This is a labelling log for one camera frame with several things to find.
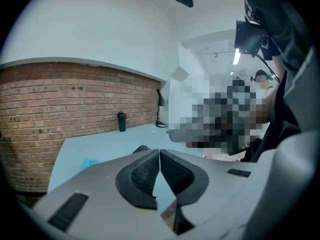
white table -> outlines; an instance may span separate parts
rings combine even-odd
[[[172,142],[167,130],[149,123],[128,128],[124,132],[116,130],[67,138],[54,164],[48,193],[81,172],[84,160],[98,160],[100,163],[110,161],[131,154],[140,145],[150,149],[170,149],[198,157],[203,156],[202,149],[187,148],[185,143]],[[161,172],[157,176],[153,195],[156,196],[160,213],[175,199]]]

fluorescent light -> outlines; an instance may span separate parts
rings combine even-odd
[[[240,59],[240,52],[239,49],[235,49],[235,55],[234,55],[234,61],[233,61],[233,65],[237,65]]]

black cable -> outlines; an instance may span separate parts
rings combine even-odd
[[[267,93],[267,91],[268,91],[270,88],[273,88],[273,86],[270,85],[270,86],[265,90],[265,93]]]
[[[160,121],[156,121],[155,122],[155,126],[159,127],[159,128],[165,128],[167,127],[167,125],[164,122],[160,122]]]
[[[269,67],[269,65],[266,63],[266,61],[264,60],[264,58],[262,58],[259,54],[256,54],[256,56],[267,66],[267,68],[270,70],[271,75],[274,77],[274,79],[280,83],[280,79],[279,77],[276,75],[276,73]]]

white wall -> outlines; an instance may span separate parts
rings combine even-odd
[[[179,66],[168,17],[149,0],[32,0],[5,42],[0,65],[34,58],[88,61],[159,80]]]
[[[173,32],[183,44],[191,39],[236,29],[236,21],[245,20],[244,0],[193,0],[188,8],[176,2],[169,20]]]
[[[174,124],[176,121],[174,115],[177,110],[177,106],[180,106],[180,102],[183,102],[183,99],[185,98],[185,93],[175,92],[175,89],[179,89],[181,84],[185,81],[192,81],[192,79],[206,79],[208,76],[207,71],[191,49],[186,49],[181,44],[178,44],[178,52],[179,69],[177,70],[184,70],[188,76],[183,80],[177,80],[176,78],[170,77],[169,81],[165,83],[161,90],[163,97],[167,99],[167,107],[162,108],[161,110],[161,120],[165,123],[170,122],[171,124]],[[174,98],[169,98],[173,92],[175,92]]]

